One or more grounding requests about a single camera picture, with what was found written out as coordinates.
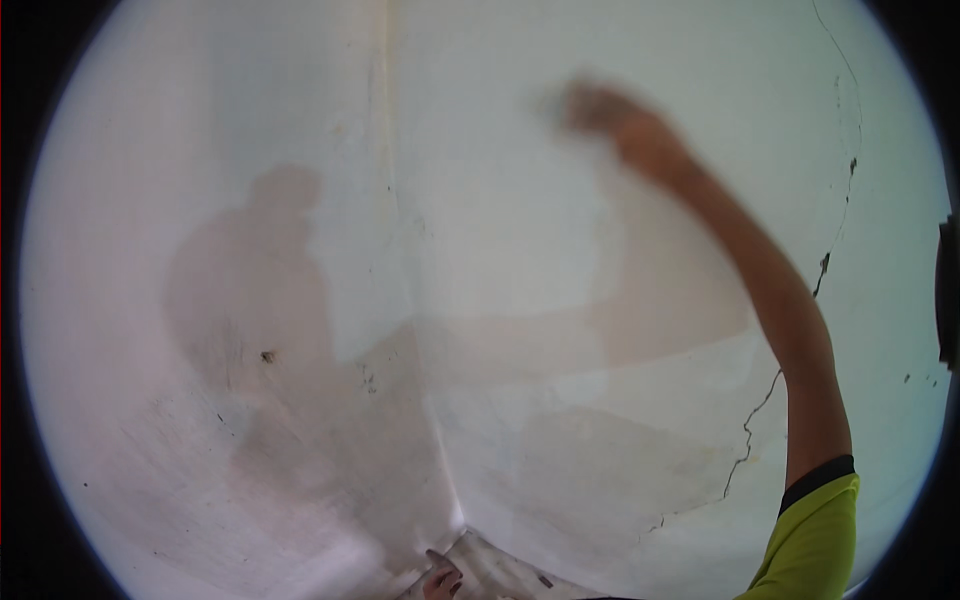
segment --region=black object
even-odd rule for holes
[[[960,345],[960,229],[956,215],[940,225],[937,248],[937,282],[934,301],[937,307],[937,339],[940,362],[957,370],[957,346]]]

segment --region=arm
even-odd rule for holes
[[[786,382],[786,487],[851,454],[827,325],[789,259],[655,113],[590,84],[574,85],[567,110],[572,127],[609,137],[626,165],[697,214],[736,265]]]

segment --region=shirt sleeve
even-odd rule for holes
[[[859,489],[857,474],[848,473],[785,508],[759,571],[736,600],[842,597],[853,568]]]

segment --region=wall crack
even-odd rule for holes
[[[752,419],[754,415],[758,413],[759,410],[766,405],[767,400],[769,400],[770,396],[774,394],[774,389],[777,387],[777,380],[780,379],[780,376],[782,374],[783,374],[783,369],[777,369],[777,374],[774,375],[774,380],[770,384],[770,391],[767,392],[767,395],[763,397],[763,401],[760,402],[757,406],[755,406],[754,410],[750,411],[750,415],[747,416],[747,420],[743,421],[743,430],[747,432],[747,453],[743,456],[743,458],[738,458],[736,459],[736,462],[733,463],[733,467],[730,469],[730,475],[727,476],[727,486],[723,490],[723,498],[720,498],[720,500],[723,500],[728,495],[730,495],[730,484],[733,481],[733,473],[736,471],[736,468],[739,467],[741,463],[747,462],[747,459],[750,458],[750,454],[754,449],[754,447],[750,444],[750,440],[754,436],[754,431],[750,428],[750,419]]]
[[[840,58],[843,59],[844,64],[847,66],[847,71],[850,72],[851,79],[853,80],[853,91],[856,94],[856,132],[857,132],[857,143],[856,150],[853,152],[853,156],[850,159],[848,165],[850,174],[847,176],[847,195],[844,197],[844,207],[843,215],[840,217],[840,225],[837,226],[836,233],[833,234],[833,241],[830,242],[830,246],[827,249],[827,253],[824,254],[824,257],[820,260],[820,275],[817,277],[817,285],[813,289],[813,298],[817,298],[820,294],[820,286],[823,283],[824,276],[827,274],[827,268],[830,262],[830,256],[833,253],[833,249],[836,247],[837,242],[840,240],[840,235],[843,232],[843,227],[847,223],[847,208],[850,204],[850,196],[853,189],[853,174],[856,171],[857,164],[859,162],[859,157],[861,150],[863,149],[863,107],[860,104],[860,83],[856,79],[856,73],[853,72],[853,67],[850,65],[850,61],[847,59],[847,55],[844,54],[843,49],[840,47],[840,44],[837,42],[836,37],[833,35],[833,32],[830,31],[827,24],[824,23],[823,17],[820,16],[820,11],[817,8],[816,0],[810,0],[810,4],[813,5],[813,13],[817,17],[817,21],[820,23],[820,26],[827,33],[830,38],[830,41],[833,42],[833,47],[836,48],[837,53],[840,54]],[[839,76],[837,81],[834,82],[834,85],[837,86],[839,83]],[[840,109],[840,92],[839,88],[837,89],[837,108]]]

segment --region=blurred hand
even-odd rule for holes
[[[625,93],[576,81],[565,98],[565,120],[571,129],[607,137],[625,162],[654,183],[673,187],[699,172],[680,137],[655,112]]]
[[[424,600],[449,600],[460,586],[464,574],[453,567],[445,567],[430,576],[423,584]]]

